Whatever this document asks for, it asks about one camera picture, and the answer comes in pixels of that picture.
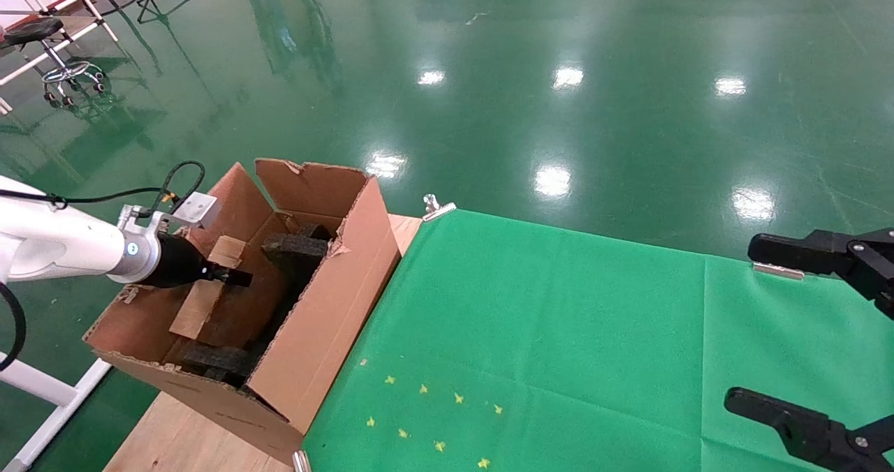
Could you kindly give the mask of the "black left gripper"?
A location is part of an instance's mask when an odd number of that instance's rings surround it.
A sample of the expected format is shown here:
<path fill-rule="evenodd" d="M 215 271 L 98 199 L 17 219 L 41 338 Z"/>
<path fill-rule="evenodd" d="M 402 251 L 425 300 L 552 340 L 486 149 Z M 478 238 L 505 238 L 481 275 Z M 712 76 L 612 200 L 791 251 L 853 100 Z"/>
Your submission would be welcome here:
<path fill-rule="evenodd" d="M 144 286 L 174 288 L 200 280 L 220 281 L 226 285 L 248 288 L 253 274 L 227 267 L 211 267 L 198 247 L 182 236 L 159 235 L 159 262 Z"/>

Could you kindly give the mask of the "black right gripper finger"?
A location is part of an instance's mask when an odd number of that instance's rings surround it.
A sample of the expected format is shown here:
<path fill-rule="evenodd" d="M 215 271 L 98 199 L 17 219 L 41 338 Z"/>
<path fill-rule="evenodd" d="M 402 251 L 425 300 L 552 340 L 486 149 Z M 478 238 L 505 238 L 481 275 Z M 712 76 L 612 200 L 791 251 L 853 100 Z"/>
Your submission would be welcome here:
<path fill-rule="evenodd" d="M 859 235 L 814 230 L 804 239 L 767 233 L 752 237 L 748 258 L 805 274 L 834 274 L 893 318 L 893 230 Z"/>
<path fill-rule="evenodd" d="M 893 415 L 849 429 L 829 415 L 741 387 L 728 390 L 724 408 L 767 425 L 789 456 L 830 471 L 892 471 Z"/>

